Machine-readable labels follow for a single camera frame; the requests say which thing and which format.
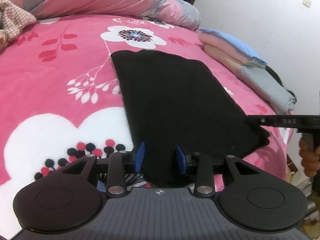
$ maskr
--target bed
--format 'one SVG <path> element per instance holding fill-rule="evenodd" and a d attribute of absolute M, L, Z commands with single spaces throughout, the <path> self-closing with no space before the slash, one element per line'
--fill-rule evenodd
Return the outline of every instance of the bed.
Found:
<path fill-rule="evenodd" d="M 138 33 L 138 40 L 123 39 Z M 151 41 L 143 40 L 151 36 Z M 206 64 L 246 114 L 274 114 L 233 73 L 203 52 L 196 32 L 148 17 L 73 15 L 38 21 L 0 54 L 0 235 L 20 225 L 15 194 L 83 154 L 105 158 L 133 147 L 111 53 L 154 49 Z M 270 144 L 245 157 L 286 179 L 286 144 L 292 130 L 265 127 Z M 128 187 L 150 187 L 127 176 Z M 216 179 L 216 190 L 222 190 Z"/>

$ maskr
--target metal screw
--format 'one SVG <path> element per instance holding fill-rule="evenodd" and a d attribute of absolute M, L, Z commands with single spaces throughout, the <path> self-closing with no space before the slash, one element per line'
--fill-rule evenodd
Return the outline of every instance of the metal screw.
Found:
<path fill-rule="evenodd" d="M 213 191 L 213 189 L 209 186 L 200 186 L 197 188 L 197 191 L 201 194 L 209 194 Z"/>
<path fill-rule="evenodd" d="M 108 191 L 113 195 L 119 195 L 124 192 L 124 189 L 123 187 L 120 187 L 120 186 L 113 186 L 113 187 L 110 187 Z"/>

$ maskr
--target black folded cloth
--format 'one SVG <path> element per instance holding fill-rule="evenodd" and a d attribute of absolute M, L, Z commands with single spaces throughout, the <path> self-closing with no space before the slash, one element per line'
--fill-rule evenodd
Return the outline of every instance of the black folded cloth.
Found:
<path fill-rule="evenodd" d="M 176 145 L 189 152 L 245 157 L 269 133 L 244 124 L 244 111 L 200 61 L 154 50 L 111 54 L 133 143 L 145 142 L 142 171 L 158 187 L 181 187 Z"/>

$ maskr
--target gray folded cloth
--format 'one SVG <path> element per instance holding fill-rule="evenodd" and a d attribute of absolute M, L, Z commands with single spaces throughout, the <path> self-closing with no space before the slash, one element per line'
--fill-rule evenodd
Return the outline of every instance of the gray folded cloth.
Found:
<path fill-rule="evenodd" d="M 267 101 L 276 114 L 290 114 L 296 99 L 285 90 L 265 69 L 242 66 L 236 73 L 238 79 Z"/>

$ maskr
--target hand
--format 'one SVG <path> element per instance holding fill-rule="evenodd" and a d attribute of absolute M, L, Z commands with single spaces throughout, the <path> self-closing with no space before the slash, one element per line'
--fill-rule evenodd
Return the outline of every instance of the hand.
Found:
<path fill-rule="evenodd" d="M 302 158 L 301 165 L 304 167 L 304 174 L 307 177 L 314 177 L 317 171 L 320 170 L 320 146 L 315 152 L 308 151 L 308 146 L 305 141 L 301 138 L 299 142 L 300 152 L 299 155 Z"/>

